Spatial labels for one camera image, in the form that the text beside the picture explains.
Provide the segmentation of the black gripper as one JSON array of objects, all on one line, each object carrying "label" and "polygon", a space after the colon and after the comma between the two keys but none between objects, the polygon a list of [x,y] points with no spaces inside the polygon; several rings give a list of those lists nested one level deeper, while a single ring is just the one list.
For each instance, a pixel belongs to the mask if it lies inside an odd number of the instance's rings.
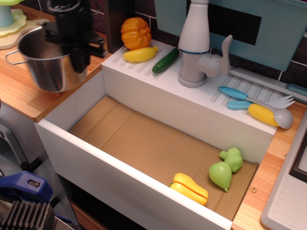
[{"label": "black gripper", "polygon": [[92,29],[91,17],[64,17],[43,23],[46,40],[58,44],[71,54],[76,72],[82,73],[90,64],[90,55],[107,56],[105,40]]}]

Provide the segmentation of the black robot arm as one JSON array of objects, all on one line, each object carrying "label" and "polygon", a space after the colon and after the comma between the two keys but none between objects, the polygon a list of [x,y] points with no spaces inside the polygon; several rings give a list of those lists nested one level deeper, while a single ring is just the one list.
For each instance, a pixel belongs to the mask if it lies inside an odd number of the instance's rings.
[{"label": "black robot arm", "polygon": [[49,0],[47,8],[56,21],[43,24],[45,38],[70,56],[76,72],[82,73],[89,66],[91,55],[106,57],[105,40],[92,29],[94,14],[89,1]]}]

